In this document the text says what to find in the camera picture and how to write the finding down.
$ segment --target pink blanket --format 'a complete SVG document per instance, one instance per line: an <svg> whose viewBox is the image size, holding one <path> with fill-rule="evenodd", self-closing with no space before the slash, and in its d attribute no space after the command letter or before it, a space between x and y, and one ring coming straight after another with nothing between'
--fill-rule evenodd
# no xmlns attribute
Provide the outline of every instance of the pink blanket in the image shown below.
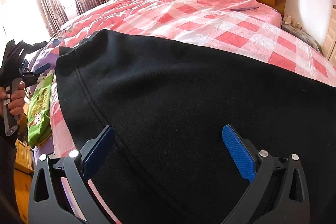
<svg viewBox="0 0 336 224"><path fill-rule="evenodd" d="M151 35L235 52L336 86L335 68L319 53L279 27L281 16L256 0L119 0L79 16L33 59L33 67L54 67L59 46L74 47L101 29ZM51 126L55 153L74 149L63 119L56 83Z"/></svg>

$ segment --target green blanket with cartoon print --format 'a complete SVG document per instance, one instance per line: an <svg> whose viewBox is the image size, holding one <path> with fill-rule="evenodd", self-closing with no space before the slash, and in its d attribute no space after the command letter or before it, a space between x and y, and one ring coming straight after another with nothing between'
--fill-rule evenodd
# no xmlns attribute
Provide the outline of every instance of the green blanket with cartoon print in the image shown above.
<svg viewBox="0 0 336 224"><path fill-rule="evenodd" d="M50 94L53 70L38 82L28 111L28 142L31 148L39 145L51 135Z"/></svg>

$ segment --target person's arm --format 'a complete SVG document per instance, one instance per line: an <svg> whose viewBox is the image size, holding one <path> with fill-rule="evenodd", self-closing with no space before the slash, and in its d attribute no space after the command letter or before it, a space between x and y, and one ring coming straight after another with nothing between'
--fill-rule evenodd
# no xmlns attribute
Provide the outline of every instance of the person's arm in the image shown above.
<svg viewBox="0 0 336 224"><path fill-rule="evenodd" d="M11 95L12 101L7 105L12 115L22 118L25 104L25 83L19 84L19 89ZM1 100L6 99L6 91L0 87ZM22 224L18 214L18 208L14 187L14 164L16 157L15 142L18 132L6 136L3 121L2 103L0 100L0 223Z"/></svg>

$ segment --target blue textured pad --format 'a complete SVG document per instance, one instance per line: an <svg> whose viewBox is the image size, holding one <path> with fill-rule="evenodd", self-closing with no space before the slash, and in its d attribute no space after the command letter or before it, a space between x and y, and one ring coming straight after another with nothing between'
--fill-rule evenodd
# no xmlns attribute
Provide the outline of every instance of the blue textured pad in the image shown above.
<svg viewBox="0 0 336 224"><path fill-rule="evenodd" d="M222 138L241 176L252 183L256 175L255 162L231 126L223 127Z"/></svg>

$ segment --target person's hand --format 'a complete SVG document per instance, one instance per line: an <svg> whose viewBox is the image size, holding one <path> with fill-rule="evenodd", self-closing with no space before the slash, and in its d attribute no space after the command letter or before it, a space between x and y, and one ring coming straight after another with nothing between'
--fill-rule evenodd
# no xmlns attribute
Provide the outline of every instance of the person's hand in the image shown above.
<svg viewBox="0 0 336 224"><path fill-rule="evenodd" d="M11 102L7 105L7 107L10 109L10 113L13 116L19 115L19 119L17 120L18 122L22 119L23 116L23 106L25 105L25 83L21 82L19 84L19 89L12 93L11 95ZM7 99L7 93L5 89L0 86L0 98L1 100L6 100ZM0 116L3 117L3 109L2 109L2 102L0 104Z"/></svg>

